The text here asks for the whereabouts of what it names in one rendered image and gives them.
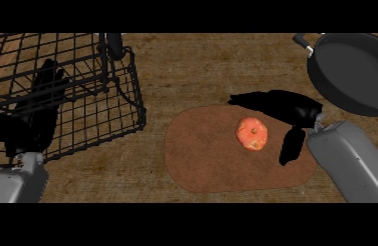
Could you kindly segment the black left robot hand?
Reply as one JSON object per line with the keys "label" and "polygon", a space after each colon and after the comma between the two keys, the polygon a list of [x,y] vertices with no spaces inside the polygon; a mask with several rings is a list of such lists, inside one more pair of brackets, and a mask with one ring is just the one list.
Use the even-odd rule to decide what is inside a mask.
{"label": "black left robot hand", "polygon": [[58,62],[47,59],[39,70],[31,91],[53,91],[19,101],[12,115],[0,114],[0,142],[5,143],[8,157],[25,152],[43,152],[52,144],[59,101],[65,94],[65,89],[58,87],[70,83],[64,72],[64,69],[58,69]]}

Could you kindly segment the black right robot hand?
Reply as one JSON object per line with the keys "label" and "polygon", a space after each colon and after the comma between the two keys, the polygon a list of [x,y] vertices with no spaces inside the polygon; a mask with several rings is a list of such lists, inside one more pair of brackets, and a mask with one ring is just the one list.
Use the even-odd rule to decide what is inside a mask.
{"label": "black right robot hand", "polygon": [[231,96],[228,103],[260,111],[293,126],[284,138],[279,156],[279,163],[285,166],[300,157],[306,129],[315,128],[324,105],[303,94],[285,90],[236,94]]}

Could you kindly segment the dark grey pot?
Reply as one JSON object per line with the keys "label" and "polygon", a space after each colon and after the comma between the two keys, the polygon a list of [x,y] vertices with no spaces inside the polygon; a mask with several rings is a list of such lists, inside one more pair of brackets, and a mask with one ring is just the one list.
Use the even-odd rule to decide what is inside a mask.
{"label": "dark grey pot", "polygon": [[309,50],[307,74],[324,98],[344,111],[378,117],[378,36],[322,33],[315,46],[304,33],[293,40]]}

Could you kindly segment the brown wooden cutting board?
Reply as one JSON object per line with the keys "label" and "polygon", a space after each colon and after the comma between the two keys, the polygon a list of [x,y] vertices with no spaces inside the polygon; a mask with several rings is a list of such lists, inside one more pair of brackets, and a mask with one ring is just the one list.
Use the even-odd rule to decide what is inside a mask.
{"label": "brown wooden cutting board", "polygon": [[[247,150],[236,139],[244,118],[267,126],[267,144]],[[282,189],[304,184],[316,170],[307,150],[282,165],[279,154],[291,126],[238,106],[189,108],[176,116],[166,133],[166,165],[176,183],[191,192],[213,193]]]}

